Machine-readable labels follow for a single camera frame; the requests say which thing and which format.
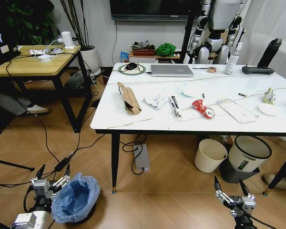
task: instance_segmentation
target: computer mouse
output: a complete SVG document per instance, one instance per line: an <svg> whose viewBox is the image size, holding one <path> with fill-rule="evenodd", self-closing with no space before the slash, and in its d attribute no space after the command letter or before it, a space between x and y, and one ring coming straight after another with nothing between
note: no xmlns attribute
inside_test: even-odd
<svg viewBox="0 0 286 229"><path fill-rule="evenodd" d="M138 65L136 63L129 63L125 69L126 70L132 70L132 69L135 69L136 67L138 67Z"/></svg>

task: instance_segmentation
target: mouse pad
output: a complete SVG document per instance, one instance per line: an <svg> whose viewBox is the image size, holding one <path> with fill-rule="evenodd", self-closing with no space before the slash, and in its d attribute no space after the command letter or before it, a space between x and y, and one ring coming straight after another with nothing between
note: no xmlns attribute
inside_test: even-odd
<svg viewBox="0 0 286 229"><path fill-rule="evenodd" d="M125 65L122 65L121 67L119 67L120 73L122 73L124 75L140 75L140 74L142 74L142 73L144 73L146 71L146 68L143 65L140 65L140 64L138 64L138 67L136 67L135 69L126 70L125 67L127 65L128 64L125 64Z"/></svg>

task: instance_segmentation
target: white plate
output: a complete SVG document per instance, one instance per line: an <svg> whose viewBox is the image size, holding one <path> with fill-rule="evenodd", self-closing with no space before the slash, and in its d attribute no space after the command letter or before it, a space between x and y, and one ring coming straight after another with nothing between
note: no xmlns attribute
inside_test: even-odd
<svg viewBox="0 0 286 229"><path fill-rule="evenodd" d="M278 115L280 112L276 106L271 104L260 104L258 108L262 113L266 115Z"/></svg>

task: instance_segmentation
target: white flower pot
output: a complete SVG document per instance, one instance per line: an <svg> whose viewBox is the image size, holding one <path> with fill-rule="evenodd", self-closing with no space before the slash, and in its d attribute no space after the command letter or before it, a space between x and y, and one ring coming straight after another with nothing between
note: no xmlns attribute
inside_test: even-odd
<svg viewBox="0 0 286 229"><path fill-rule="evenodd" d="M85 67L87 70L91 69L95 75L101 73L101 69L99 68L99 58L97 56L96 47L93 45L89 45L89 50L82 51L82 58L84 59Z"/></svg>

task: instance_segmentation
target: blue trash bag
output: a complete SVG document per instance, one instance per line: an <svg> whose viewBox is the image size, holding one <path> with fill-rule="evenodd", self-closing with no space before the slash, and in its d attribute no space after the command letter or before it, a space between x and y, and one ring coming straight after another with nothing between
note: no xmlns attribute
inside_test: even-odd
<svg viewBox="0 0 286 229"><path fill-rule="evenodd" d="M57 194L52 202L52 217L58 223L75 223L87 217L100 193L92 176L78 173Z"/></svg>

